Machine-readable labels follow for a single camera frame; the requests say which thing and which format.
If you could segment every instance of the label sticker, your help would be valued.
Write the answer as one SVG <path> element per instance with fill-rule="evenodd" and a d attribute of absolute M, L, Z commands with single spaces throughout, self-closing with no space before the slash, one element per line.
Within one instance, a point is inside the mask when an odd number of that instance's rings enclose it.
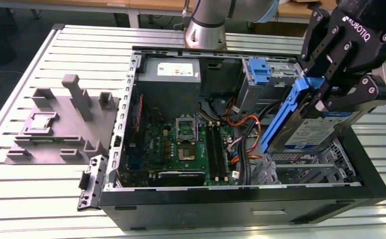
<path fill-rule="evenodd" d="M 231 109 L 233 109 L 233 111 L 234 111 L 235 113 L 239 113 L 239 111 L 241 111 L 241 109 L 237 108 L 237 106 L 233 106 Z"/>
<path fill-rule="evenodd" d="M 231 177 L 239 179 L 241 178 L 241 173 L 238 171 L 233 171 Z"/>
<path fill-rule="evenodd" d="M 194 76 L 191 63 L 159 63 L 158 76 Z"/>
<path fill-rule="evenodd" d="M 126 4 L 120 3 L 108 3 L 107 6 L 127 6 Z"/>
<path fill-rule="evenodd" d="M 285 147 L 303 149 L 318 146 L 334 131 L 334 126 L 347 120 L 350 112 L 326 112 L 325 118 L 306 119 L 287 140 Z"/>

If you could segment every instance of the floor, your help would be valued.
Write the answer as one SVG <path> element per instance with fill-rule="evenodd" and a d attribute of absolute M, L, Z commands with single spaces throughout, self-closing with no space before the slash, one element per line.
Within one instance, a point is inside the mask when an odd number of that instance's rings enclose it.
<path fill-rule="evenodd" d="M 21 77 L 21 74 L 16 72 L 24 72 L 55 23 L 115 27 L 118 20 L 119 26 L 128 27 L 128 16 L 124 14 L 115 16 L 111 13 L 44 10 L 41 12 L 41 19 L 35 20 L 28 9 L 15 9 L 13 19 L 19 30 L 8 39 L 16 51 L 16 59 L 0 66 L 0 71 L 13 71 L 0 73 L 0 108 Z M 172 25 L 182 22 L 183 18 L 179 16 L 140 16 L 142 28 L 172 29 Z M 250 33 L 250 30 L 247 29 L 246 22 L 227 20 L 226 32 L 246 34 Z"/>

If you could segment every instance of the aluminum table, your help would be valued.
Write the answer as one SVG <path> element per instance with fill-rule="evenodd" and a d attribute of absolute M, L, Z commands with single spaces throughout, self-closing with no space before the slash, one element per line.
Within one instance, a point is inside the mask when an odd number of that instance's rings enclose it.
<path fill-rule="evenodd" d="M 0 238 L 386 238 L 386 201 L 315 225 L 123 232 L 103 211 L 76 211 L 86 165 L 3 163 L 33 106 L 35 88 L 68 96 L 62 77 L 78 74 L 90 96 L 110 91 L 120 97 L 134 45 L 183 47 L 183 33 L 74 25 L 51 30 L 0 111 Z M 229 50 L 298 54 L 301 45 L 301 38 L 227 34 Z M 386 106 L 353 128 L 386 183 Z"/>

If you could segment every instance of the expansion slot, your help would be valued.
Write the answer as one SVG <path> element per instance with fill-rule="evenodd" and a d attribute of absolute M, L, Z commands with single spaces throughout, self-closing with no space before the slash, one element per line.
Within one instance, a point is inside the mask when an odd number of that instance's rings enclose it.
<path fill-rule="evenodd" d="M 218 173 L 218 165 L 217 165 L 217 155 L 212 141 L 212 127 L 206 126 L 206 146 L 207 146 L 207 158 L 208 158 L 208 172 L 210 178 L 214 179 Z"/>
<path fill-rule="evenodd" d="M 227 173 L 222 148 L 222 137 L 218 126 L 212 127 L 212 143 L 214 143 L 215 159 L 218 164 L 218 176 L 221 179 L 223 179 L 227 176 Z"/>

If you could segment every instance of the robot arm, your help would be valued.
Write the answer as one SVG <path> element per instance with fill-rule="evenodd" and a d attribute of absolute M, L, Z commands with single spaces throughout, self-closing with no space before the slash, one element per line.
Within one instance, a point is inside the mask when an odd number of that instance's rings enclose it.
<path fill-rule="evenodd" d="M 377 106 L 386 105 L 386 0 L 339 0 L 313 12 L 303 76 L 261 140 L 263 152 L 318 152 Z"/>
<path fill-rule="evenodd" d="M 226 47 L 226 18 L 265 22 L 275 14 L 278 0 L 198 0 L 186 32 L 190 48 Z"/>
<path fill-rule="evenodd" d="M 385 13 L 382 0 L 341 0 L 331 15 L 323 9 L 314 11 L 301 67 L 305 76 L 323 76 L 325 81 L 302 116 L 386 104 Z"/>

